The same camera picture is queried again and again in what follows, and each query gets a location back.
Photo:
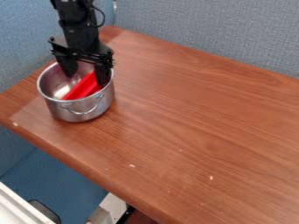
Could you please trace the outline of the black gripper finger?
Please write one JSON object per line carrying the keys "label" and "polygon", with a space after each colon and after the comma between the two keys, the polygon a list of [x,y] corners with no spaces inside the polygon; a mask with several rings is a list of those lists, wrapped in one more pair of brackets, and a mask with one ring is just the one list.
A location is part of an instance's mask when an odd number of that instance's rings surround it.
{"label": "black gripper finger", "polygon": [[79,69],[79,64],[75,58],[69,55],[55,53],[56,61],[60,65],[60,68],[68,78],[72,78]]}
{"label": "black gripper finger", "polygon": [[110,82],[112,67],[114,62],[111,60],[106,60],[104,62],[98,62],[95,64],[95,76],[100,86],[106,86]]}

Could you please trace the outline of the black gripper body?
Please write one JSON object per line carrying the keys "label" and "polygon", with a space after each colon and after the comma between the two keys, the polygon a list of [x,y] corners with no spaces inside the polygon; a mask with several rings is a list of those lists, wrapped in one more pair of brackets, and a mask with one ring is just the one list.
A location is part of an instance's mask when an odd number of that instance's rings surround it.
{"label": "black gripper body", "polygon": [[69,55],[92,64],[112,61],[112,49],[99,40],[99,28],[107,17],[95,0],[51,0],[59,15],[63,35],[51,37],[52,54]]}

